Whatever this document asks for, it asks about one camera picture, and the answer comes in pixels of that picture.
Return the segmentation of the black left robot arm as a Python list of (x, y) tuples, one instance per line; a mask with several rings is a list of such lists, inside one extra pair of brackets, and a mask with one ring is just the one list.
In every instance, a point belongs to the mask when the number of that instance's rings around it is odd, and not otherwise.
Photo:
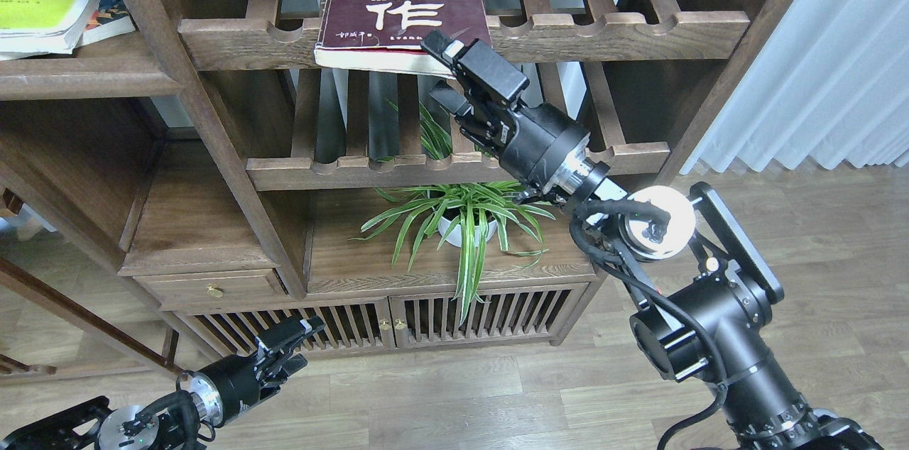
[(142, 405), (111, 409), (105, 396), (26, 425), (2, 441), (4, 449), (202, 449), (214, 432), (275, 396), (306, 367), (298, 349), (324, 330), (320, 317), (282, 320), (256, 337), (247, 356), (230, 354), (188, 373), (188, 388)]

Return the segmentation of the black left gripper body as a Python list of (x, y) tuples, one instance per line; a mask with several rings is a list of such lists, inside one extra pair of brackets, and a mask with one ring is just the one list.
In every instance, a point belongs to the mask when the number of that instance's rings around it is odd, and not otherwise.
[(301, 353), (264, 359), (231, 354), (190, 373), (188, 391), (202, 422), (221, 428), (281, 391), (290, 375), (307, 366)]

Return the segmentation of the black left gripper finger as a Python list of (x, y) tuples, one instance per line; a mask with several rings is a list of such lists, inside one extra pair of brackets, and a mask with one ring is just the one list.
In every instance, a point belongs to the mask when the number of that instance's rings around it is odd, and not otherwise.
[(325, 322), (317, 315), (309, 319), (296, 316), (285, 318), (256, 337), (256, 358), (292, 352), (302, 340), (324, 329)]

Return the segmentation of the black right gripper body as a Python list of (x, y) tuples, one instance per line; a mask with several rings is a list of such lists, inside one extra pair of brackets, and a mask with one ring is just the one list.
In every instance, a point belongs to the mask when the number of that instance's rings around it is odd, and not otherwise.
[(552, 104), (504, 109), (455, 99), (454, 115), (461, 132), (523, 185), (519, 204), (611, 199), (609, 166), (587, 158), (589, 133)]

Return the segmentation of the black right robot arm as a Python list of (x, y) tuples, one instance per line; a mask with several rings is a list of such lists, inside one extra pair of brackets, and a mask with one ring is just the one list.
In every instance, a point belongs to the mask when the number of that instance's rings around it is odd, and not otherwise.
[(464, 89), (438, 82), (431, 97), (523, 185), (520, 201), (570, 214), (578, 249), (626, 285), (633, 336), (662, 378), (699, 378), (713, 392), (658, 448), (718, 410), (741, 449), (880, 448), (853, 419), (812, 408), (764, 343), (785, 291), (711, 185), (628, 194), (594, 162), (587, 130), (552, 104), (527, 105), (527, 77), (486, 42), (434, 31), (421, 46)]

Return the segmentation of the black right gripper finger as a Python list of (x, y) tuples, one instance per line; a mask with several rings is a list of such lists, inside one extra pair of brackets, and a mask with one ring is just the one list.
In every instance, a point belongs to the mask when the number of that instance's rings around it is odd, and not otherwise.
[(529, 85), (528, 78), (481, 39), (465, 45), (440, 31), (432, 31), (420, 46), (441, 62), (465, 88), (477, 88), (500, 107), (512, 107)]
[(448, 84), (434, 85), (429, 91), (429, 97), (455, 118), (472, 117), (474, 114), (473, 104), (468, 98)]

